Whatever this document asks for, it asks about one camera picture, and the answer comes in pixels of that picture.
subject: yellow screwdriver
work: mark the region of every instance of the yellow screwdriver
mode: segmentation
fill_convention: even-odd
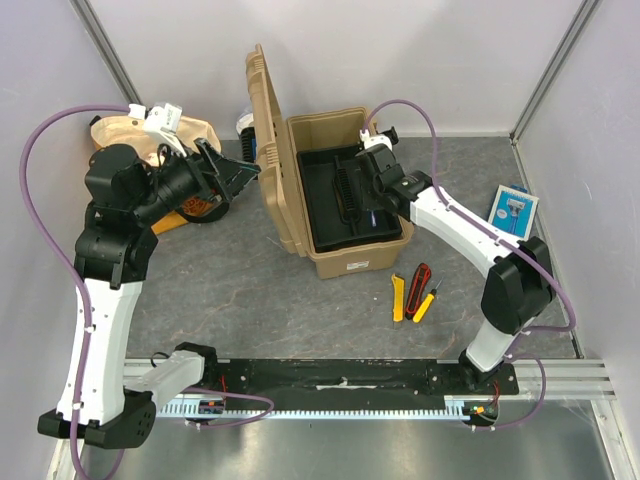
[[[429,311],[431,304],[436,299],[436,294],[438,293],[438,288],[440,287],[442,280],[444,280],[444,277],[440,279],[440,281],[436,285],[436,288],[434,288],[427,294],[427,298],[424,299],[424,302],[422,302],[420,308],[418,308],[418,311],[413,316],[413,323],[420,323],[422,321],[422,317],[424,317],[425,313]]]

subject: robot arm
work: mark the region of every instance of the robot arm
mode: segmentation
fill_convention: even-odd
[[[486,279],[481,308],[486,317],[475,339],[460,355],[465,380],[471,389],[493,376],[518,334],[553,300],[551,286],[526,262],[490,239],[451,208],[472,218],[535,259],[552,273],[547,245],[539,238],[522,241],[488,224],[464,208],[444,190],[445,205],[431,178],[423,172],[405,174],[384,135],[363,136],[359,153],[365,178],[365,197],[435,233],[464,255]]]
[[[193,196],[212,203],[223,215],[260,172],[257,165],[222,156],[203,139],[195,141],[196,152],[186,148],[175,135],[180,112],[169,104],[156,105],[145,120],[145,132],[169,147],[157,171],[148,172],[129,145],[106,147],[89,161],[85,183],[92,201],[76,242],[74,265],[93,305],[81,402],[73,402],[85,333],[78,292],[67,383],[56,409],[40,417],[40,433],[68,438],[72,412],[80,410],[78,433],[86,443],[108,449],[137,447],[149,435],[156,410],[203,379],[215,385],[215,349],[188,343],[134,384],[122,385],[131,317],[158,243],[152,225]],[[146,109],[132,106],[132,113],[144,118]]]

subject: tan plastic toolbox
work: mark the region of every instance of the tan plastic toolbox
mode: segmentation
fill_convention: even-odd
[[[247,83],[253,106],[256,162],[262,168],[258,177],[262,199],[287,252],[308,256],[320,278],[391,267],[413,235],[413,225],[403,219],[398,239],[316,252],[295,161],[301,151],[357,143],[367,109],[300,115],[285,123],[260,45],[247,56]]]

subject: black cable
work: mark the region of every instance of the black cable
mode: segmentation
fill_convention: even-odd
[[[166,143],[161,143],[158,145],[158,149],[156,150],[156,156],[158,157],[158,168],[163,169],[171,159],[171,147]],[[160,163],[161,157],[164,157],[164,161],[162,163]]]
[[[152,366],[153,368],[156,368],[156,367],[157,367],[156,362],[154,362],[154,361],[153,361],[153,358],[154,358],[156,355],[160,355],[160,356],[164,357],[165,359],[170,357],[170,355],[167,355],[167,354],[166,354],[166,353],[164,353],[164,352],[154,352],[154,353],[151,355],[151,357],[149,358],[149,360],[151,361],[151,366]]]
[[[140,160],[140,163],[142,164],[142,168],[144,168],[145,172],[147,172],[149,175],[151,175],[151,188],[153,189],[151,197],[146,199],[143,202],[143,205],[151,205],[151,204],[155,203],[156,200],[158,200],[158,190],[160,188],[160,185],[159,185],[159,182],[158,182],[158,172],[156,171],[156,169],[154,167],[149,165],[144,160]]]

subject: black plastic insert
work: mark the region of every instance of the black plastic insert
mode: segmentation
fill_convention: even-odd
[[[396,240],[396,215],[367,211],[362,204],[359,145],[298,152],[298,167],[318,253]]]

